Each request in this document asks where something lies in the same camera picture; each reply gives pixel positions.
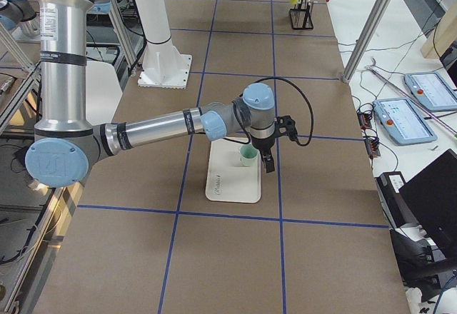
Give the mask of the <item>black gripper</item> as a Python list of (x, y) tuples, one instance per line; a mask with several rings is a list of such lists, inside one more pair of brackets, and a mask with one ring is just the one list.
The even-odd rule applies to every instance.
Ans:
[(275, 163), (271, 153), (271, 148), (274, 146), (275, 140), (273, 136), (267, 138), (252, 137), (252, 145), (259, 151), (266, 173), (275, 171)]

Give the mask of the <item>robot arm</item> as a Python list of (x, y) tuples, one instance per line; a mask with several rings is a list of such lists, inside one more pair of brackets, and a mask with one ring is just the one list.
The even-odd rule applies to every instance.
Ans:
[(38, 0), (40, 5), (42, 117), (25, 156), (29, 175), (52, 188), (82, 181), (98, 161), (120, 151), (184, 135), (215, 141), (246, 130), (267, 171), (278, 124), (274, 96), (253, 83), (230, 104), (210, 103), (145, 121), (114, 123), (121, 98), (113, 74), (86, 78), (86, 15), (110, 0)]

